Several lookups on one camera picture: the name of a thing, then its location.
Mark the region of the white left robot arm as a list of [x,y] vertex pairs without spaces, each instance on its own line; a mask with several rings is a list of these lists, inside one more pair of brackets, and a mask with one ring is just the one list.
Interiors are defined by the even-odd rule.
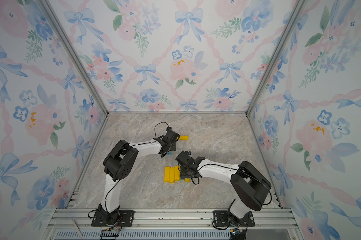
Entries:
[[132,172],[136,159],[150,155],[164,157],[168,152],[176,150],[179,138],[180,135],[168,127],[164,136],[153,138],[150,141],[140,143],[118,141],[103,162],[106,184],[98,213],[105,221],[110,223],[117,220],[122,187],[120,181]]

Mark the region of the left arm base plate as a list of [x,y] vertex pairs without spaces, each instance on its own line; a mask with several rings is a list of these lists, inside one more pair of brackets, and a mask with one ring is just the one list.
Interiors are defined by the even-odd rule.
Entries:
[[92,218],[92,227],[131,227],[133,225],[135,211],[124,210],[118,211],[117,214],[112,214],[111,217],[102,215],[100,211],[96,210]]

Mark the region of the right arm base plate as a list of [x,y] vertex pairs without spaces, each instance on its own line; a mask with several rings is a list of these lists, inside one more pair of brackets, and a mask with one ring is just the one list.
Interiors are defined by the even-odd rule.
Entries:
[[254,217],[251,211],[246,213],[243,218],[235,217],[230,211],[213,211],[213,225],[217,228],[239,228],[254,227]]

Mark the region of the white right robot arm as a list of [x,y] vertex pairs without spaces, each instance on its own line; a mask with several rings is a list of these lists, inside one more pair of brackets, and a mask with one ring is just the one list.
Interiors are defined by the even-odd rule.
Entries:
[[250,162],[221,164],[203,157],[194,159],[187,152],[181,152],[176,161],[183,178],[211,178],[233,187],[236,197],[226,212],[233,226],[240,225],[249,212],[260,211],[270,195],[271,183]]

